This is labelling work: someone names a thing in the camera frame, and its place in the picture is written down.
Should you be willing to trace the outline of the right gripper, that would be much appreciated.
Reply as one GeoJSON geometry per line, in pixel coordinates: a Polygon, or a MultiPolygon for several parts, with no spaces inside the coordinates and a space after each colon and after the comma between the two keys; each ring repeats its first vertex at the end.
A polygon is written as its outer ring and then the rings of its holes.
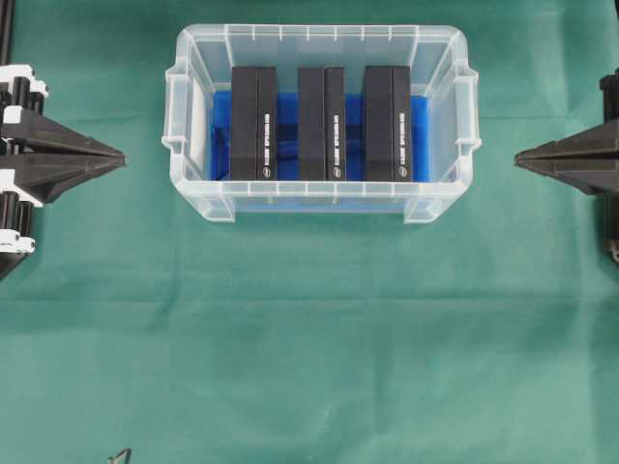
{"type": "Polygon", "coordinates": [[[604,197],[604,247],[618,263],[618,169],[607,166],[531,160],[576,160],[618,156],[618,71],[600,80],[604,94],[604,123],[560,140],[524,150],[515,156],[518,167],[550,177],[588,195],[604,197]]]}

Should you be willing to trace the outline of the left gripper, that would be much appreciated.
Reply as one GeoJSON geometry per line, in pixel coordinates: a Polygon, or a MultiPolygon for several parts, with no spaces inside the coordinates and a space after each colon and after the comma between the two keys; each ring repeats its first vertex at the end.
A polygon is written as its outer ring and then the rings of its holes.
{"type": "Polygon", "coordinates": [[[46,84],[29,65],[1,67],[1,253],[30,254],[34,212],[53,203],[63,192],[125,167],[125,155],[110,146],[71,130],[42,113],[46,84]],[[51,153],[92,155],[118,161],[9,161],[24,149],[16,142],[51,153]]]}

